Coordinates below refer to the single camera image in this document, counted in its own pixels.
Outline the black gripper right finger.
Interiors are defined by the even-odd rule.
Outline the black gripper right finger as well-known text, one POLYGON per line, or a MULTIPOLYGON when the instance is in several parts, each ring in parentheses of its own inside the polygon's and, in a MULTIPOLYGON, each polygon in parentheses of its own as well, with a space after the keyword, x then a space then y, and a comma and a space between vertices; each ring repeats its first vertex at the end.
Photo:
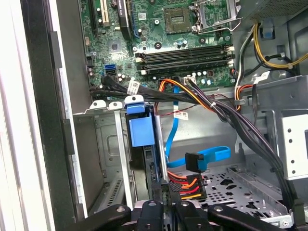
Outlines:
POLYGON ((180 185, 169 183, 169 197, 177 231, 275 231, 277 227, 224 204, 204 211, 191 201, 180 199, 180 185))

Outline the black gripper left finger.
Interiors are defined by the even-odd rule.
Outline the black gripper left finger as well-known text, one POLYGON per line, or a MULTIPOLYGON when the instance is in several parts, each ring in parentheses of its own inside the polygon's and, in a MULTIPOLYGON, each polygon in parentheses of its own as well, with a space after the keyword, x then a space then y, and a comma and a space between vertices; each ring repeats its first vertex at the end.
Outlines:
POLYGON ((85 231, 162 231, 164 229, 164 196, 168 183, 152 185, 152 199, 127 205, 112 205, 84 219, 85 231))

